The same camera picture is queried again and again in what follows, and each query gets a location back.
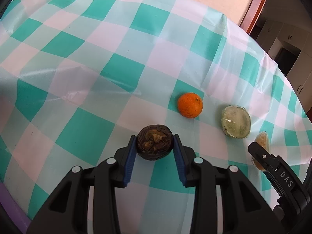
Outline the pale fruit half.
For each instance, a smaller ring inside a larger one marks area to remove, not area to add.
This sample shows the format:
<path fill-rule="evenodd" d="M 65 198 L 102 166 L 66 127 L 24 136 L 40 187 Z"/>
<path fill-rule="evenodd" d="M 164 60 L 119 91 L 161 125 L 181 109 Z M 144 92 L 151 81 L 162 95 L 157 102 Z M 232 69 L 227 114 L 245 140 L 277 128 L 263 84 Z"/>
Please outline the pale fruit half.
<path fill-rule="evenodd" d="M 257 142 L 261 147 L 263 147 L 267 152 L 270 152 L 270 141 L 266 132 L 260 132 L 255 138 L 255 142 Z M 252 157 L 252 163 L 256 166 L 260 171 L 265 171 L 265 168 L 254 158 Z"/>

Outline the green fruit half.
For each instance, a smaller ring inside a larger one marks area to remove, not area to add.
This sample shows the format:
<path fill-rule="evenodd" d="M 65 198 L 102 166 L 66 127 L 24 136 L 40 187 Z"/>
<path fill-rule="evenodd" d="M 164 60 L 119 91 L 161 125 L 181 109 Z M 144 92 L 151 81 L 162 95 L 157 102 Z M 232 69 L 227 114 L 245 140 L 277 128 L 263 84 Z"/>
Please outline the green fruit half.
<path fill-rule="evenodd" d="M 222 111 L 221 126 L 225 135 L 243 139 L 251 131 L 251 118 L 245 108 L 230 105 Z"/>

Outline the dark water chestnut with sprout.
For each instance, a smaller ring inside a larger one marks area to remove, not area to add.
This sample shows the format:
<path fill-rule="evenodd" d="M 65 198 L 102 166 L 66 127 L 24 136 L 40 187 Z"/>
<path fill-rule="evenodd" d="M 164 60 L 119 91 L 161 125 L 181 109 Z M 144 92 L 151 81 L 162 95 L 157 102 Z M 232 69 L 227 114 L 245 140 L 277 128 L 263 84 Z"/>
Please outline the dark water chestnut with sprout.
<path fill-rule="evenodd" d="M 156 161 L 170 154 L 174 136 L 165 125 L 149 125 L 141 129 L 136 138 L 136 150 L 140 157 Z"/>

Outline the orange mandarin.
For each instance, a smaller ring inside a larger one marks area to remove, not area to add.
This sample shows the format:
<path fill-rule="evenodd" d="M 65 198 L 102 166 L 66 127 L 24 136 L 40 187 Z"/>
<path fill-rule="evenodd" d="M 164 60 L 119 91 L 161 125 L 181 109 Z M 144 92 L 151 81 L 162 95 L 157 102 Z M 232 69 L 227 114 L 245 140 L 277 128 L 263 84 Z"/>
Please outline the orange mandarin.
<path fill-rule="evenodd" d="M 186 118 L 196 118 L 203 110 L 203 101 L 198 94 L 187 92 L 177 101 L 178 112 Z"/>

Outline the purple cardboard box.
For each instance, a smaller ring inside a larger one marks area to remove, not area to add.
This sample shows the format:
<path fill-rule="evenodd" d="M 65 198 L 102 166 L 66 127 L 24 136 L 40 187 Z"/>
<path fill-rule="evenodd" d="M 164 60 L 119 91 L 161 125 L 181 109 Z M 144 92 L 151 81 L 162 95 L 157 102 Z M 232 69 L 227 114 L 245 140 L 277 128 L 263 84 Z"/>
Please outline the purple cardboard box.
<path fill-rule="evenodd" d="M 3 231 L 8 229 L 9 233 L 26 234 L 30 219 L 13 200 L 5 185 L 0 185 L 1 199 L 1 223 L 6 224 Z"/>

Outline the teal white checkered tablecloth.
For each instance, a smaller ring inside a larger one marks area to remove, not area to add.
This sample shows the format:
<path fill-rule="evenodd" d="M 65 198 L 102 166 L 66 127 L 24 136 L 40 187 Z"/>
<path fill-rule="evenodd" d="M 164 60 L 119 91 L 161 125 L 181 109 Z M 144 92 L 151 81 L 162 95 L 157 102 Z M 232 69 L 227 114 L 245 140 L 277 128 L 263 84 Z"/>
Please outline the teal white checkered tablecloth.
<path fill-rule="evenodd" d="M 30 221 L 72 167 L 97 166 L 155 124 L 213 166 L 236 165 L 271 210 L 279 195 L 247 150 L 260 132 L 305 179 L 311 122 L 223 13 L 193 0 L 1 1 L 1 182 Z M 196 118 L 178 112 L 187 92 L 203 101 Z M 222 130 L 230 105 L 249 113 L 246 138 Z"/>

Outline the white wall cabinets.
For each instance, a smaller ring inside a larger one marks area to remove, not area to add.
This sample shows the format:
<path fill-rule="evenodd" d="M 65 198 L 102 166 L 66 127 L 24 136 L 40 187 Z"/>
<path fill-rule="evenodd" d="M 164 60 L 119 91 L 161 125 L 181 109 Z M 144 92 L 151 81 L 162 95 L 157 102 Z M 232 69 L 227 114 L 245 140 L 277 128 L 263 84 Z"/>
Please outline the white wall cabinets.
<path fill-rule="evenodd" d="M 311 110 L 311 33 L 267 20 L 257 43 L 278 64 L 305 112 Z"/>

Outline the red-brown door frame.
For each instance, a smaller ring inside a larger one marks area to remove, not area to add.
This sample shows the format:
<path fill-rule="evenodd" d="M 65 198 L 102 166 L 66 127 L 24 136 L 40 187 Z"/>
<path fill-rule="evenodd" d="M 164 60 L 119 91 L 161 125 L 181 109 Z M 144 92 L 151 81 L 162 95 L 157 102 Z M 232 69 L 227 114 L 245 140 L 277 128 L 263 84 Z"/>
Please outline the red-brown door frame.
<path fill-rule="evenodd" d="M 239 25 L 247 34 L 250 34 L 254 28 L 265 2 L 266 0 L 251 0 L 250 5 L 247 7 L 247 11 Z"/>

